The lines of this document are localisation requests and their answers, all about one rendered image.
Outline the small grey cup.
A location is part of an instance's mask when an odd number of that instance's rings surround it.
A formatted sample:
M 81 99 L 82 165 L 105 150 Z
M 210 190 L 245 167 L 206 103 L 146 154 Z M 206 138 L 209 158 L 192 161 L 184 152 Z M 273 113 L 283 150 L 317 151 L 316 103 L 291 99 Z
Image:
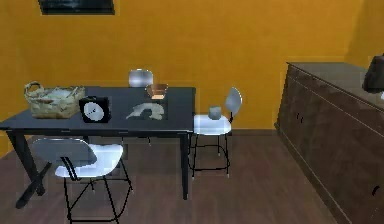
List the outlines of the small grey cup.
M 222 116 L 220 106 L 211 106 L 209 108 L 208 117 L 212 120 L 219 120 Z

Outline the white chair with black legs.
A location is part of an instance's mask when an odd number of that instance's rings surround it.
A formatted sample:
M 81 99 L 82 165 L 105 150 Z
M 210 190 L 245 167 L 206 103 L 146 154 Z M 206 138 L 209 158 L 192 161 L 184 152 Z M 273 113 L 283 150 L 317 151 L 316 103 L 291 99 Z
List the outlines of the white chair with black legs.
M 189 141 L 188 149 L 188 154 L 192 154 L 192 160 L 188 162 L 188 166 L 192 171 L 192 179 L 195 179 L 196 172 L 202 171 L 225 170 L 226 175 L 229 176 L 229 167 L 231 163 L 229 159 L 228 137 L 232 134 L 232 123 L 234 117 L 238 114 L 242 106 L 242 102 L 243 100 L 240 91 L 236 87 L 231 87 L 225 99 L 225 108 L 229 112 L 229 117 L 223 115 L 220 109 L 217 109 L 217 116 L 215 119 L 212 118 L 212 112 L 194 116 L 193 134 L 195 135 L 195 141 Z M 198 143 L 200 136 L 215 136 L 217 138 L 217 143 L 200 145 Z M 196 166 L 198 148 L 206 147 L 215 147 L 218 155 L 224 154 L 224 167 L 198 168 Z
M 76 223 L 111 223 L 121 224 L 128 202 L 128 196 L 133 191 L 132 182 L 122 160 L 124 148 L 120 144 L 99 145 L 90 144 L 78 138 L 40 138 L 32 143 L 31 150 L 47 164 L 55 165 L 55 175 L 63 179 L 64 198 L 69 224 Z M 87 179 L 88 183 L 79 193 L 73 203 L 70 203 L 68 182 L 79 182 Z M 72 211 L 88 188 L 95 190 L 95 184 L 102 181 L 106 190 L 112 217 L 107 219 L 75 219 Z M 117 209 L 109 182 L 121 181 L 128 189 L 123 206 Z
M 131 87 L 146 87 L 153 84 L 153 73 L 146 69 L 134 69 L 129 72 Z

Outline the copper bowl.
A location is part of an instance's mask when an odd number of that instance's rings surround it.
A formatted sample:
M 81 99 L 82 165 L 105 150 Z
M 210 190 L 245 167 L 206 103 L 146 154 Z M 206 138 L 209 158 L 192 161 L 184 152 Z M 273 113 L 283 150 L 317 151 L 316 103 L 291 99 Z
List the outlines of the copper bowl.
M 161 100 L 165 98 L 168 89 L 167 84 L 150 84 L 146 86 L 149 97 L 153 100 Z

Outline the pale grey cloth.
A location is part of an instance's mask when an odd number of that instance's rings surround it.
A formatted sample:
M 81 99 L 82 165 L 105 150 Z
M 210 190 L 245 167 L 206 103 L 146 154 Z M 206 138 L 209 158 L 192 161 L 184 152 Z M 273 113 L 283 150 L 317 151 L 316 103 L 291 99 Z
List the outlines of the pale grey cloth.
M 165 110 L 158 103 L 142 103 L 134 106 L 132 112 L 126 118 L 142 117 L 144 114 L 147 114 L 150 119 L 161 120 L 165 115 Z

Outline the black dining table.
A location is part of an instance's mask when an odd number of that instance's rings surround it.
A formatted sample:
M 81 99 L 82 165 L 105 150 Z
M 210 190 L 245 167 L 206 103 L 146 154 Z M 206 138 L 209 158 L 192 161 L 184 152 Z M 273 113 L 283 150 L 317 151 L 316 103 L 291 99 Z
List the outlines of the black dining table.
M 106 123 L 86 123 L 80 113 L 68 119 L 37 119 L 26 109 L 2 122 L 4 130 L 30 178 L 30 185 L 17 200 L 18 209 L 30 198 L 45 193 L 42 184 L 45 173 L 38 171 L 26 142 L 27 135 L 43 136 L 90 136 L 102 137 L 158 137 L 177 138 L 180 141 L 181 181 L 183 198 L 188 198 L 188 143 L 193 132 L 195 89 L 193 87 L 170 87 L 166 91 L 165 117 L 160 120 L 133 119 L 129 114 L 133 107 L 150 101 L 143 88 L 97 87 L 86 89 L 88 96 L 106 97 L 110 102 L 111 118 Z

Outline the black square clock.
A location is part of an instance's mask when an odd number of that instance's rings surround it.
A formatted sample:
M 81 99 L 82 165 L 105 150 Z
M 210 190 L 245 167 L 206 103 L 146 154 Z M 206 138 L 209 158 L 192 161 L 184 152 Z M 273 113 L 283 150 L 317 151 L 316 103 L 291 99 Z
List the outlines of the black square clock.
M 108 123 L 111 119 L 107 97 L 87 96 L 79 100 L 79 107 L 85 123 Z

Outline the beige wicker basket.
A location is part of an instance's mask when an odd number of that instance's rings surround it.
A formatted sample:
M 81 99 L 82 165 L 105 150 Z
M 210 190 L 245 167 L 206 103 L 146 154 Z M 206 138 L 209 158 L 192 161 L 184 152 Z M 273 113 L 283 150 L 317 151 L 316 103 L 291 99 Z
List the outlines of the beige wicker basket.
M 80 111 L 79 100 L 85 97 L 83 86 L 44 88 L 37 81 L 24 86 L 24 97 L 37 119 L 69 119 Z

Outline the dark brown sideboard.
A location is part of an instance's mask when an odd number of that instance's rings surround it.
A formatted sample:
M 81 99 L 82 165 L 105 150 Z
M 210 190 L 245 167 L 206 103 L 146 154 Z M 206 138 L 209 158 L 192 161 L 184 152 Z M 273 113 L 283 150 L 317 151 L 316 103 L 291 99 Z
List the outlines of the dark brown sideboard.
M 275 128 L 338 224 L 384 224 L 384 100 L 345 62 L 290 62 Z

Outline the dark framed picture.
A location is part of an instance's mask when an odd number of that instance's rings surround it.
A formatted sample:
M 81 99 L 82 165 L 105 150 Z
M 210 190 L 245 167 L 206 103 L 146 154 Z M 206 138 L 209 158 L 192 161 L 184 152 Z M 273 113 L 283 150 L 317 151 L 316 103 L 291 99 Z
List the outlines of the dark framed picture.
M 43 15 L 114 15 L 113 0 L 37 0 Z

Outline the dark lamp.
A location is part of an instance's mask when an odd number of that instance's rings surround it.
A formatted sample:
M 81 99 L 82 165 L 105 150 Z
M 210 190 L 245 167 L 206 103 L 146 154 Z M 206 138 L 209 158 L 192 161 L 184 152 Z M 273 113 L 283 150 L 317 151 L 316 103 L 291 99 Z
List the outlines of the dark lamp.
M 368 93 L 379 94 L 384 100 L 384 53 L 372 58 L 362 88 Z

